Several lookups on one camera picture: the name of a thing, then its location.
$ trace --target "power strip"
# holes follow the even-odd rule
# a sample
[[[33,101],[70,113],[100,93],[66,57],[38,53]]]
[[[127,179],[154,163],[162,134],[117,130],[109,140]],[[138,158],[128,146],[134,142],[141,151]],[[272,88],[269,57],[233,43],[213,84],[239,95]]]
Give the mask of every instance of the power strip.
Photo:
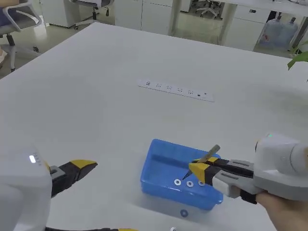
[[[186,88],[174,86],[172,84],[166,84],[166,83],[151,81],[151,80],[139,80],[138,86],[142,88],[159,90],[159,91],[172,93],[176,95],[182,95],[182,96],[186,96],[186,97],[190,97],[194,99],[214,102],[213,94],[209,93],[208,91],[189,90]]]

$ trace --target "white desk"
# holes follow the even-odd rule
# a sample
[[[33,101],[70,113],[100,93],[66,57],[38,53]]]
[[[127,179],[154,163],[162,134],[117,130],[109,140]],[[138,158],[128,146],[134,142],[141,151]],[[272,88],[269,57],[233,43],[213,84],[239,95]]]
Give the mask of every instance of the white desk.
[[[52,199],[53,228],[273,231],[259,205],[225,198],[205,213],[142,194],[139,178],[154,138],[204,150],[218,143],[224,158],[248,161],[268,131],[307,141],[307,64],[288,72],[287,62],[93,24],[0,81],[0,149],[34,144],[50,165],[98,161]],[[206,89],[216,101],[137,87],[144,78]]]
[[[270,0],[223,0],[223,2],[308,17],[308,6],[294,4],[288,0],[278,0],[276,2]]]
[[[270,11],[290,13],[296,17],[308,16],[308,6],[291,3],[288,0],[272,2],[270,0],[223,0],[234,5],[227,6],[226,17],[222,33],[219,36],[220,44],[253,51]],[[304,20],[296,23],[302,25]]]

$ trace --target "finger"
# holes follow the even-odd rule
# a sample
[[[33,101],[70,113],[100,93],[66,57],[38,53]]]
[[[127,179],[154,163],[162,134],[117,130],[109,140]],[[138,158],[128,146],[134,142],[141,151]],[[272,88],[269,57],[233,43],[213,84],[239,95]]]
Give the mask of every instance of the finger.
[[[262,192],[257,195],[256,201],[266,210],[280,210],[285,208],[286,200],[278,196]]]

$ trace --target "floor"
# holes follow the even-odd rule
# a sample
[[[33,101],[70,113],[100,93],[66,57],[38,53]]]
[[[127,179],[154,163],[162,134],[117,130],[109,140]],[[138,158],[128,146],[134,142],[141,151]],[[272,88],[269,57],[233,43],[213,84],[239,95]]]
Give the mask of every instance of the floor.
[[[37,13],[41,15],[41,9],[39,0],[34,0],[34,8]],[[189,13],[180,13],[179,22],[176,28],[175,37],[191,39],[201,42],[207,42],[212,44],[218,43],[218,35],[222,28],[222,20],[213,19],[211,16],[205,16],[204,18],[200,15],[195,14],[195,10]],[[110,15],[107,17],[105,15],[106,9],[102,8],[99,10],[98,20],[113,25],[115,23],[114,11],[110,8]],[[78,31],[74,28],[64,28],[59,26],[52,26],[49,24],[42,24],[35,28],[30,28],[22,33],[12,33],[15,43],[22,44],[29,48],[37,46],[41,53],[46,52],[62,41],[66,40],[70,36],[74,35]],[[0,44],[7,43],[6,39],[0,39]],[[277,53],[276,51],[264,50],[262,48],[257,48],[256,52],[274,54],[278,56],[288,56],[286,53]],[[17,55],[16,58],[16,68],[31,61],[31,57]],[[9,61],[7,60],[3,68],[0,69],[0,79],[5,77],[10,73]]]

